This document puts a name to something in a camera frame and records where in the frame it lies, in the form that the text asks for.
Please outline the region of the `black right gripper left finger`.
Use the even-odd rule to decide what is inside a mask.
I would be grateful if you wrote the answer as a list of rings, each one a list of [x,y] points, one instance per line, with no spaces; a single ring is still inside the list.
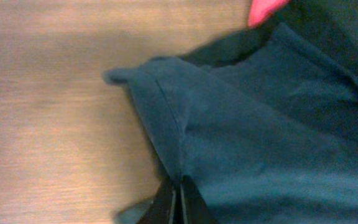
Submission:
[[[137,224],[173,224],[175,218],[175,207],[177,200],[177,191],[170,179],[165,179],[155,198],[142,215]]]

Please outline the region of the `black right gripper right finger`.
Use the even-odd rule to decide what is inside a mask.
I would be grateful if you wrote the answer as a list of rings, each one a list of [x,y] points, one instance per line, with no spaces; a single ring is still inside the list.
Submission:
[[[183,224],[217,224],[197,186],[187,175],[181,180],[180,201]]]

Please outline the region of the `navy blue shorts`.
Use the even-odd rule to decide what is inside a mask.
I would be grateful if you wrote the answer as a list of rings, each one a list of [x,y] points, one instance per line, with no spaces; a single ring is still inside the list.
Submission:
[[[358,223],[358,76],[286,24],[234,65],[156,58],[105,79],[218,222]]]

